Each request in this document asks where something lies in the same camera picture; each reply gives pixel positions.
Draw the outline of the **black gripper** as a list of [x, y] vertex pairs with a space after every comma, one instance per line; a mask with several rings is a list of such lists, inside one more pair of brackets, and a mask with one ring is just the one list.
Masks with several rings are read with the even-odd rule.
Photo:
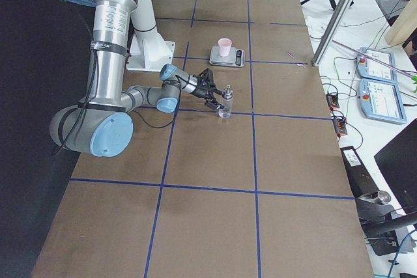
[[215, 99], [214, 93], [220, 96], [225, 95], [225, 91], [217, 89], [215, 83], [211, 81], [198, 81], [197, 87], [192, 92], [192, 95], [205, 99], [205, 105], [209, 109], [219, 111], [224, 108], [224, 105]]

